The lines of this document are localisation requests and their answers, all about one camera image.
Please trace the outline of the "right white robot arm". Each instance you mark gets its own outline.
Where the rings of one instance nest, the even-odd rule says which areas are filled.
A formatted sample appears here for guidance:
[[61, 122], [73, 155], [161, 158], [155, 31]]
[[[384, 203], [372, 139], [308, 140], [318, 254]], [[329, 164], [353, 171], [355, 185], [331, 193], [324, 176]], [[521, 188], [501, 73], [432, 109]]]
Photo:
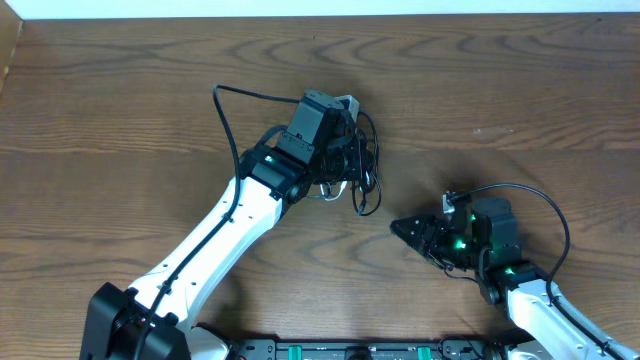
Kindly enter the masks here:
[[502, 359], [636, 359], [582, 314], [550, 276], [522, 254], [511, 203], [500, 197], [443, 197], [445, 214], [394, 220], [391, 232], [435, 267], [473, 272], [484, 300], [503, 311], [520, 336], [487, 357]]

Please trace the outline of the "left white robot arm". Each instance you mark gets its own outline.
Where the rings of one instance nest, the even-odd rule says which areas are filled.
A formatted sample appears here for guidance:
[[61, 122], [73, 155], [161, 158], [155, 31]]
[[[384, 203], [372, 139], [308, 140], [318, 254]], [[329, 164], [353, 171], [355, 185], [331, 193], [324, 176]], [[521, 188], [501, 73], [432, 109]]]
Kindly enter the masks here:
[[196, 318], [242, 254], [311, 186], [367, 187], [375, 155], [356, 126], [359, 102], [308, 90], [289, 124], [270, 128], [244, 153], [215, 207], [163, 261], [121, 290], [91, 298], [83, 359], [225, 359], [230, 344]]

